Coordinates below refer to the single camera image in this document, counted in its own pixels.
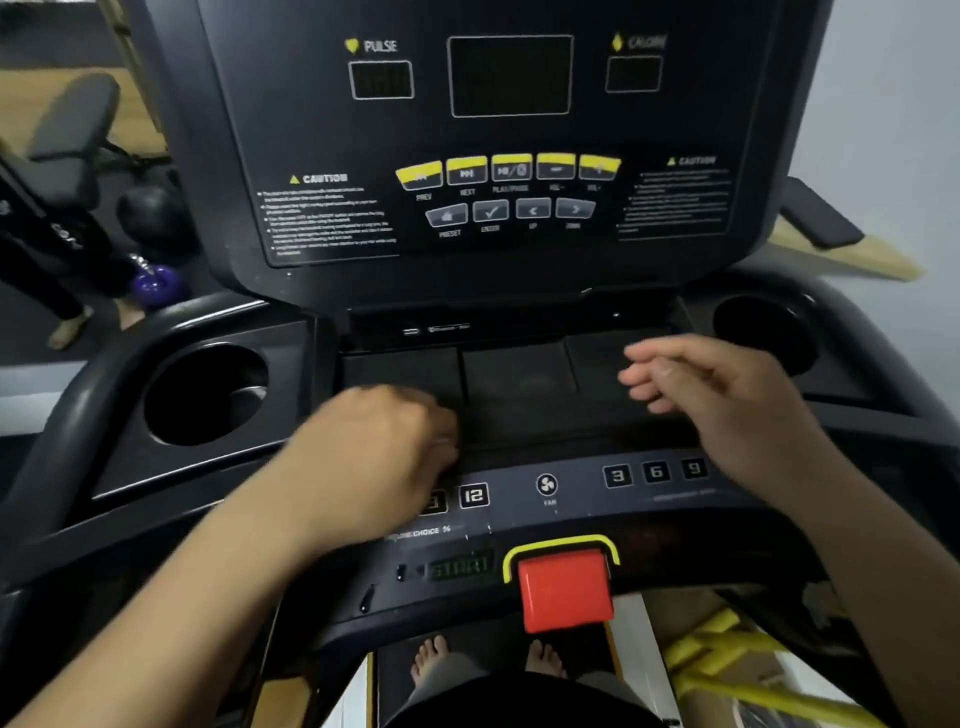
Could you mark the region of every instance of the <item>weight bench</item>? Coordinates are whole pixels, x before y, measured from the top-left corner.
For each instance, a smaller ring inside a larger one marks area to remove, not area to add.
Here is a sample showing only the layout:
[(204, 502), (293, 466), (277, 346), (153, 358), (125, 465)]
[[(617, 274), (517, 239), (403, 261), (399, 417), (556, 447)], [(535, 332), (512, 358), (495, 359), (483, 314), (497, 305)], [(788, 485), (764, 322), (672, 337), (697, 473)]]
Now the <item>weight bench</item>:
[(54, 210), (90, 211), (100, 204), (100, 184), (93, 164), (87, 158), (54, 158), (36, 162), (2, 154), (0, 176), (6, 177), (13, 189), (17, 184), (22, 186), (48, 214)]
[(92, 161), (100, 149), (132, 158), (107, 140), (119, 105), (120, 84), (109, 73), (74, 79), (40, 118), (27, 148), (27, 159)]

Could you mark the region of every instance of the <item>medicine ball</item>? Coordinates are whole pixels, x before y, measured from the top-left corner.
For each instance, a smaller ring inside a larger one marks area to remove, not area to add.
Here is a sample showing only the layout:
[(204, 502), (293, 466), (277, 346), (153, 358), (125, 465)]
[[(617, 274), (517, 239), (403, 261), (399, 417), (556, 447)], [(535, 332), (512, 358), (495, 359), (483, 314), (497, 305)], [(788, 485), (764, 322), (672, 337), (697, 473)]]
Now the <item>medicine ball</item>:
[(173, 167), (160, 167), (151, 170), (117, 202), (120, 227), (145, 254), (183, 254), (199, 248), (179, 182)]

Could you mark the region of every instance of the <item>yellow handle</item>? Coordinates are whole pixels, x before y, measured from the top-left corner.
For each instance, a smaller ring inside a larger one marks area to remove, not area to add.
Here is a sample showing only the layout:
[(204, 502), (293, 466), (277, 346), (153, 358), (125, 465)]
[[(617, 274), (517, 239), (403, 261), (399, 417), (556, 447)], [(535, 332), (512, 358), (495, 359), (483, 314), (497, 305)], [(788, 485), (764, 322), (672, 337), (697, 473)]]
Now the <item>yellow handle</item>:
[(613, 562), (620, 566), (620, 552), (616, 550), (616, 546), (613, 545), (613, 541), (608, 539), (606, 536), (594, 533), (588, 536), (566, 536), (562, 539), (550, 539), (549, 541), (537, 541), (533, 544), (524, 544), (523, 546), (514, 546), (509, 551), (507, 555), (503, 557), (503, 583), (509, 584), (514, 578), (510, 573), (510, 565), (514, 561), (514, 557), (518, 554), (524, 553), (525, 551), (536, 551), (541, 548), (550, 548), (552, 546), (573, 546), (575, 544), (591, 544), (591, 543), (600, 543), (604, 544), (609, 550)]

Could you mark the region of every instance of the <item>right hand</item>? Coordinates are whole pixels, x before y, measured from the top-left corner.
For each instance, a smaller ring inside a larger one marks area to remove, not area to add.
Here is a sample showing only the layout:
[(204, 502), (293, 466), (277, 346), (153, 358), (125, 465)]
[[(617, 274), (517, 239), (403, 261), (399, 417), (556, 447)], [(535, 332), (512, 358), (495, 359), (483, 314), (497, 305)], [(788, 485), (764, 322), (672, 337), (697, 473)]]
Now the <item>right hand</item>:
[(855, 472), (769, 353), (695, 334), (624, 353), (633, 364), (618, 378), (631, 398), (655, 414), (684, 412), (728, 477), (788, 515), (808, 488)]

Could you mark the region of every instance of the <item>black pants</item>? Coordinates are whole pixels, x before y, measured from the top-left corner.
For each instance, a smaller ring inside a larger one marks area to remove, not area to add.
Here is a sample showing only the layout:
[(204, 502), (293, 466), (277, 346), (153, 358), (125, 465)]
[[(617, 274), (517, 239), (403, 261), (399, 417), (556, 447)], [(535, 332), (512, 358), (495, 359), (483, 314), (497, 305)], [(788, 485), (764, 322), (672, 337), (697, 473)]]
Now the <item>black pants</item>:
[(136, 267), (113, 249), (103, 228), (88, 213), (60, 220), (11, 220), (0, 229), (0, 280), (52, 310), (61, 319), (83, 313), (83, 306), (15, 242), (67, 262), (102, 295), (119, 299), (130, 291)]
[(3, 235), (0, 235), (0, 280), (42, 303), (62, 321), (75, 319), (84, 312), (83, 304), (57, 279), (40, 268), (17, 243)]

